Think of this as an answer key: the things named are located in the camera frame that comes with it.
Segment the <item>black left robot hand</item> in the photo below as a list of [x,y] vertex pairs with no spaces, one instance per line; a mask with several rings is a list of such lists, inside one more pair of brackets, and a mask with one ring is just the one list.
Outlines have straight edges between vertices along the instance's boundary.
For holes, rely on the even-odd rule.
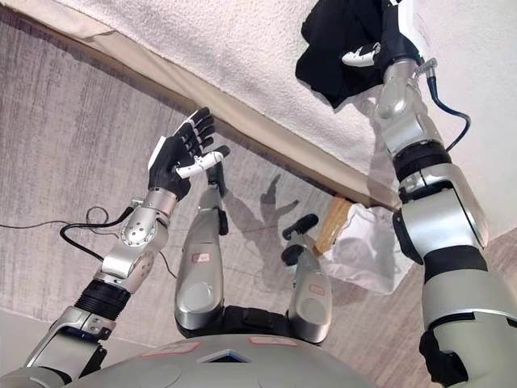
[[209,151],[215,133],[215,120],[203,107],[186,118],[169,137],[160,137],[148,163],[148,189],[164,189],[184,198],[191,189],[190,178],[222,162],[229,147]]

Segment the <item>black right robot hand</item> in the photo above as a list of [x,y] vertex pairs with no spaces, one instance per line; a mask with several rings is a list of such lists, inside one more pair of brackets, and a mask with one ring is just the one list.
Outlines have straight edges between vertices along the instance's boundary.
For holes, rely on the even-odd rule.
[[344,53],[341,61],[355,68],[385,69],[395,61],[416,62],[427,55],[426,26],[418,1],[381,1],[380,38]]

